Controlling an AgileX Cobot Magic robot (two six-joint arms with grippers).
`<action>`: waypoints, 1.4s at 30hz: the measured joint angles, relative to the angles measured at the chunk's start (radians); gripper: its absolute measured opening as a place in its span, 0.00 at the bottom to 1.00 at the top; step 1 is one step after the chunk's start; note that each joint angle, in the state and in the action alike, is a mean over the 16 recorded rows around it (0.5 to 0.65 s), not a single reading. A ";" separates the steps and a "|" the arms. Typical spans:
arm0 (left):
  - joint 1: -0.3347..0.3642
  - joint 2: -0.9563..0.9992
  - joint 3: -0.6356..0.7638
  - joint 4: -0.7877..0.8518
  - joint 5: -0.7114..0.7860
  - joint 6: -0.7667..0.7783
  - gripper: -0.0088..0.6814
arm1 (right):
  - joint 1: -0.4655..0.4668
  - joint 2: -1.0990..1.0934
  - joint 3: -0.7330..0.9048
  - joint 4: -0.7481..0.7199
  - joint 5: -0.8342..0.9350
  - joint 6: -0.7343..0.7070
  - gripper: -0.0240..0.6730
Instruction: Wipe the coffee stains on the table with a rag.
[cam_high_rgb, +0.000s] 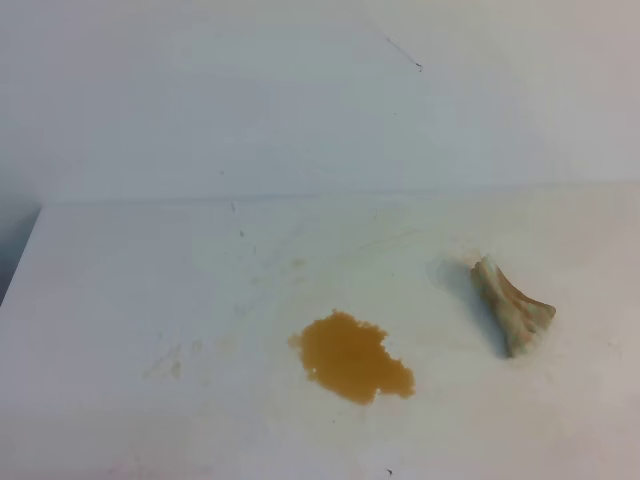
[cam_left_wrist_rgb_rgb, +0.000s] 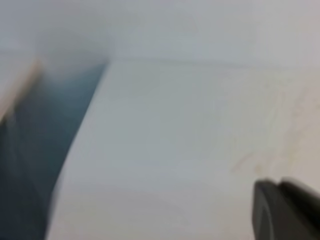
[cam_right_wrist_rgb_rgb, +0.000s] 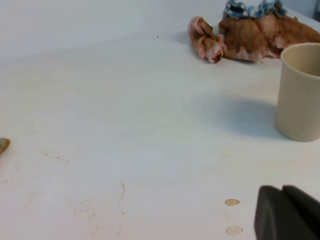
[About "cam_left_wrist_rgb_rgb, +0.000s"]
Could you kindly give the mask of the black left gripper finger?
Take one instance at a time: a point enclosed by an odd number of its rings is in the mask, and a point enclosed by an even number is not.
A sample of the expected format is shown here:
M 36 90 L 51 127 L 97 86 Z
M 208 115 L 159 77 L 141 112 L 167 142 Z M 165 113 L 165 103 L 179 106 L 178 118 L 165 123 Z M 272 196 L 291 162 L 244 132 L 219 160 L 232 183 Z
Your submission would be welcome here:
M 251 216 L 256 240 L 318 240 L 320 193 L 292 178 L 257 180 Z

